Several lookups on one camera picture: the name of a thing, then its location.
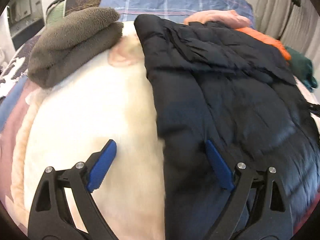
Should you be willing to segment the black puffer jacket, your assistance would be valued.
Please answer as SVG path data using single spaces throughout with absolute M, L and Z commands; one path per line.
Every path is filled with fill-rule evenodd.
M 134 22 L 165 143 L 165 237 L 205 239 L 230 192 L 206 154 L 275 167 L 294 226 L 319 189 L 319 132 L 280 51 L 221 22 Z

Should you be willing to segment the cream fleece blanket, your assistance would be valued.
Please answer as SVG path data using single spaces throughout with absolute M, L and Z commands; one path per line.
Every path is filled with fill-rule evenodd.
M 152 88 L 132 22 L 121 41 L 52 89 L 27 94 L 13 137 L 9 215 L 28 226 L 45 168 L 71 168 L 108 140 L 117 153 L 93 198 L 119 239 L 164 239 L 163 144 L 157 137 Z

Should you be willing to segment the dark green folded garment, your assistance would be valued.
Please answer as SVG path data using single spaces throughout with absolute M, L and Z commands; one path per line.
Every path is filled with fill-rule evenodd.
M 299 79 L 308 91 L 313 92 L 314 89 L 318 88 L 318 82 L 313 76 L 312 61 L 291 47 L 285 46 L 285 49 L 291 55 L 289 65 L 294 76 Z

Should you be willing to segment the orange folded puffer jacket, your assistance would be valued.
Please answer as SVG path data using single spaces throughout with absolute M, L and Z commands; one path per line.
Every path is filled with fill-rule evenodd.
M 247 34 L 247 35 L 249 35 L 249 36 L 255 38 L 256 40 L 259 40 L 265 44 L 276 47 L 280 51 L 280 53 L 282 54 L 282 56 L 284 57 L 284 59 L 286 61 L 291 60 L 291 55 L 289 54 L 289 52 L 286 50 L 285 46 L 279 40 L 276 40 L 275 38 L 273 38 L 271 36 L 263 34 L 255 29 L 252 29 L 249 27 L 239 28 L 236 30 L 240 31 L 242 33 L 245 33 L 245 34 Z

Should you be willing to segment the brown fleece folded garment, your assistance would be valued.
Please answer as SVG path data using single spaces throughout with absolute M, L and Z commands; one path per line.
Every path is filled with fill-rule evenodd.
M 75 11 L 49 26 L 33 47 L 28 77 L 41 88 L 52 88 L 122 37 L 123 23 L 113 8 Z

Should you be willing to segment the pink folded jacket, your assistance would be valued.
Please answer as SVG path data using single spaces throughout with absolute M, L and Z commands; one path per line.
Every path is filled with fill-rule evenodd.
M 184 24 L 188 25 L 191 22 L 206 22 L 220 21 L 233 29 L 249 27 L 251 21 L 245 16 L 239 15 L 235 10 L 205 10 L 196 12 L 184 20 Z

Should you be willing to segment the beige curtain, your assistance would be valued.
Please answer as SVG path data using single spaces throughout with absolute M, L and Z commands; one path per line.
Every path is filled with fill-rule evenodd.
M 278 38 L 289 14 L 291 0 L 258 0 L 254 8 L 255 28 Z M 294 7 L 285 32 L 283 45 L 304 54 L 314 67 L 319 66 L 319 14 L 310 0 L 302 0 Z

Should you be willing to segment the white shelf unit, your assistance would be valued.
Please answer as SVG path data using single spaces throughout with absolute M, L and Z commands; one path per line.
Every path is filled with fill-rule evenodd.
M 7 12 L 15 49 L 20 48 L 44 27 L 42 0 L 10 0 Z

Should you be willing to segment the black floor lamp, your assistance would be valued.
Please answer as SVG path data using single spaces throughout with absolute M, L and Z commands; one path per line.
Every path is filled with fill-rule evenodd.
M 283 30 L 281 31 L 280 35 L 278 36 L 277 40 L 279 40 L 279 41 L 281 40 L 281 38 L 282 38 L 282 36 L 283 36 L 283 34 L 284 34 L 284 32 L 285 32 L 285 29 L 287 28 L 287 25 L 288 25 L 288 23 L 289 23 L 290 17 L 291 17 L 291 15 L 292 15 L 293 8 L 294 8 L 294 7 L 300 8 L 300 7 L 301 7 L 301 1 L 302 1 L 302 0 L 291 0 L 290 8 L 289 8 L 289 14 L 288 14 L 288 16 L 287 16 L 287 19 L 286 19 L 284 28 L 283 28 Z

